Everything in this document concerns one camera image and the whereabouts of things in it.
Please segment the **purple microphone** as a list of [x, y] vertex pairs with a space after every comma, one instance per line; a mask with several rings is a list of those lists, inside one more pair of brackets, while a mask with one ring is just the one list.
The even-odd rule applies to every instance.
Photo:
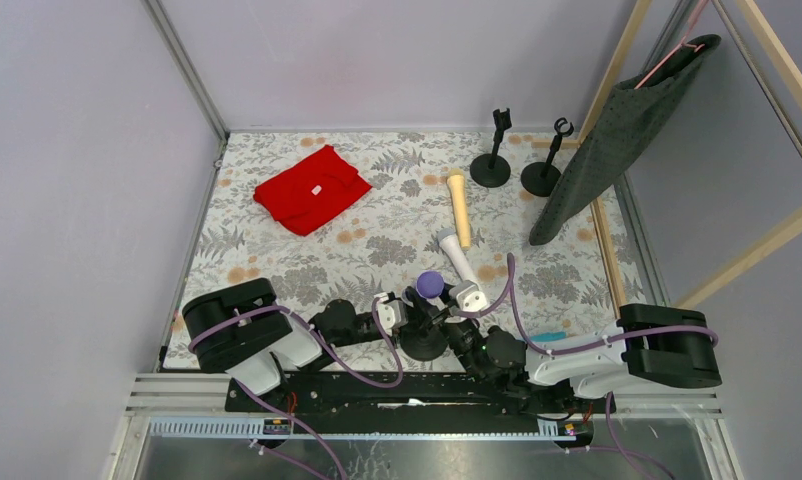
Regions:
[[417, 277], [415, 289], [421, 297], [435, 299], [442, 295], [445, 289], [445, 281], [439, 272], [427, 270]]

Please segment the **white microphone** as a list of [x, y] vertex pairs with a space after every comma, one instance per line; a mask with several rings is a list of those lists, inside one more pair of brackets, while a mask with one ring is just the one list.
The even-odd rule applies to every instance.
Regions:
[[460, 246], [456, 231], [451, 228], [440, 230], [436, 235], [436, 239], [437, 244], [450, 259], [460, 279], [474, 282], [479, 289], [482, 289], [481, 281], [478, 279], [465, 252]]

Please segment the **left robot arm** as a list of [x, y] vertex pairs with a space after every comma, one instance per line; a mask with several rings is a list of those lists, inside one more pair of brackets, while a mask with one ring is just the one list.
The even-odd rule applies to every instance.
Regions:
[[414, 288], [379, 293], [364, 312], [336, 299], [306, 320], [278, 304], [266, 278], [201, 295], [182, 316], [201, 371], [227, 373], [255, 395], [277, 388], [286, 365], [321, 370], [337, 362], [336, 348], [377, 340], [395, 349], [404, 339], [437, 332], [444, 320]]

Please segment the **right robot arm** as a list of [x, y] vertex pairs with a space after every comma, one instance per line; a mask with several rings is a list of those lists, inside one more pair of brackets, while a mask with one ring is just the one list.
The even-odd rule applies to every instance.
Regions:
[[628, 304], [600, 330], [543, 343], [499, 327], [482, 334], [471, 319], [438, 331], [467, 374], [517, 398], [555, 391], [595, 400], [643, 383], [676, 389], [722, 383], [714, 353], [718, 336], [693, 310]]

